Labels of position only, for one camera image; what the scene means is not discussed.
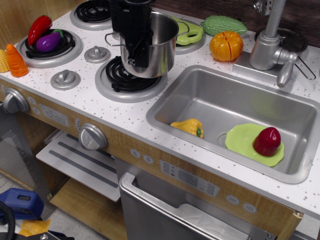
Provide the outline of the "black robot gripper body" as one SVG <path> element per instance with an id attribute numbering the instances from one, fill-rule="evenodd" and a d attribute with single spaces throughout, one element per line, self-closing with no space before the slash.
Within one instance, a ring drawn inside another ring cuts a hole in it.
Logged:
<path id="1" fill-rule="evenodd" d="M 151 0 L 111 0 L 112 28 L 125 40 L 128 48 L 136 48 L 150 36 Z"/>

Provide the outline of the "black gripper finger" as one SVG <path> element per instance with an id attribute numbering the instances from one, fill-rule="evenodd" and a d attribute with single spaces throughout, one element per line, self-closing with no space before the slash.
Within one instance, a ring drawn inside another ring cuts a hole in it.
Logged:
<path id="1" fill-rule="evenodd" d="M 135 50 L 129 51 L 127 63 L 134 67 L 147 68 L 150 60 L 150 44 L 140 43 Z"/>

